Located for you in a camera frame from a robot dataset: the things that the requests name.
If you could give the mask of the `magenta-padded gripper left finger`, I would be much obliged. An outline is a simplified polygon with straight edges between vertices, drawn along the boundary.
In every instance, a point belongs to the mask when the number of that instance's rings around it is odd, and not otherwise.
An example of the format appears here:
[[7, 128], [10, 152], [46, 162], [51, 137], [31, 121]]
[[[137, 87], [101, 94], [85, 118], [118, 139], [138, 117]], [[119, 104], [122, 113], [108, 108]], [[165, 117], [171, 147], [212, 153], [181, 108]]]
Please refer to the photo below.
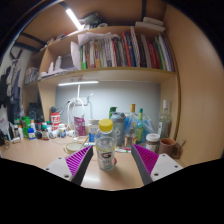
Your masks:
[[93, 147], [87, 146], [67, 157], [56, 158], [46, 166], [45, 170], [76, 185], [81, 185], [92, 156]]

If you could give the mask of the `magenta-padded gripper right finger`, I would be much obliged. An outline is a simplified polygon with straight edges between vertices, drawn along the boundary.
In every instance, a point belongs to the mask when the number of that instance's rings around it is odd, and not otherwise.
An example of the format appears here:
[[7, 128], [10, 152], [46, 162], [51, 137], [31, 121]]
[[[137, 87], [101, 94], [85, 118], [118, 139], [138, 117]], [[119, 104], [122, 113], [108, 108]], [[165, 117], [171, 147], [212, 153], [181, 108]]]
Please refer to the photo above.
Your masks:
[[182, 166], [167, 154], [162, 153], [158, 155], [136, 144], [132, 145], [131, 154], [144, 185], [148, 185], [182, 169]]

